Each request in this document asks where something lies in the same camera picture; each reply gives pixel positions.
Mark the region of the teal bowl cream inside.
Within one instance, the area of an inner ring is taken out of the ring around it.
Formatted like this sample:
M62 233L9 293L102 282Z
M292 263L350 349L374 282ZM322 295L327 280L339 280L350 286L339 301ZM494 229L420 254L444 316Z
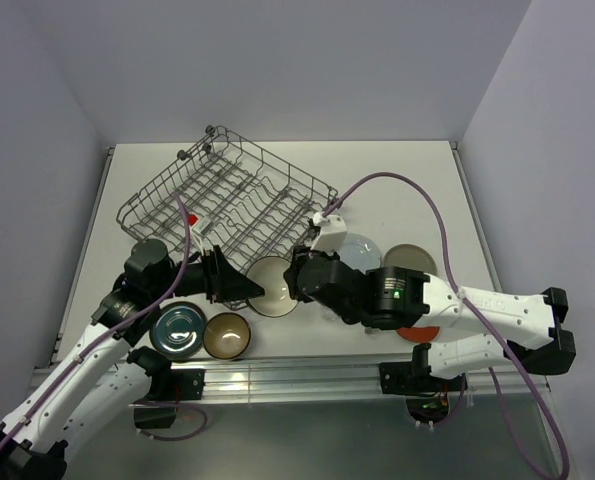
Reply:
M286 259L277 256L260 258L250 266L247 278L264 289L261 297L248 300L249 307L257 314L279 318L296 308L298 302L290 296L283 276L289 266Z

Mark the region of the brown bowl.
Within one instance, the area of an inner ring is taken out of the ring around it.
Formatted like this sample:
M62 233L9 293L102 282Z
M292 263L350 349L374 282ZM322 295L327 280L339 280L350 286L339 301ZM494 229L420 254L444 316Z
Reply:
M215 315L208 321L203 333L204 349L218 360L234 360L240 357L250 341L249 323L242 316L232 312Z

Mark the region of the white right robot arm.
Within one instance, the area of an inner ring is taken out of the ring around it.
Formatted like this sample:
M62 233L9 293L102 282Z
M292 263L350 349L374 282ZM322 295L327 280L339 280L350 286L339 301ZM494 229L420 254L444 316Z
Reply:
M347 325L372 330L436 327L465 332L414 347L402 366L381 373L401 393L457 391L472 370L513 364L532 375L563 375L576 357L564 290L509 295L452 286L434 275L400 267L361 272L336 254L294 248L283 274L292 299L316 302Z

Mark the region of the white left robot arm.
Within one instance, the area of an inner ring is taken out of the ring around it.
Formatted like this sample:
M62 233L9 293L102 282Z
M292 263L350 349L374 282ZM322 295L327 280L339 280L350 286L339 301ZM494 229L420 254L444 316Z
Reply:
M204 294L213 303L263 296L219 247L174 262L156 239L137 243L112 291L66 358L0 421L0 479L60 479L75 443L129 404L157 401L172 387L170 360L139 346L173 297Z

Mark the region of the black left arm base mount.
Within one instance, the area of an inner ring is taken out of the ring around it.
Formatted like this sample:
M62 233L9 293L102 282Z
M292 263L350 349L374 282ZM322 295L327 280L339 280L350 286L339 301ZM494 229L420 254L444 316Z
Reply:
M197 405L202 399L205 370L171 369L154 377L147 394L134 405L133 423L140 433L161 435L163 430L204 428L207 414Z

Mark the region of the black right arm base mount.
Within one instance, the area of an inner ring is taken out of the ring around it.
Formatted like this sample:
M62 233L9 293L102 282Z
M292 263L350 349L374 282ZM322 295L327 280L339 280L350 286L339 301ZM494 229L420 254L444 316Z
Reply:
M429 431L460 408L468 386L465 374L435 378L424 371L415 372L411 362L382 362L378 371L382 394L403 397L414 426Z

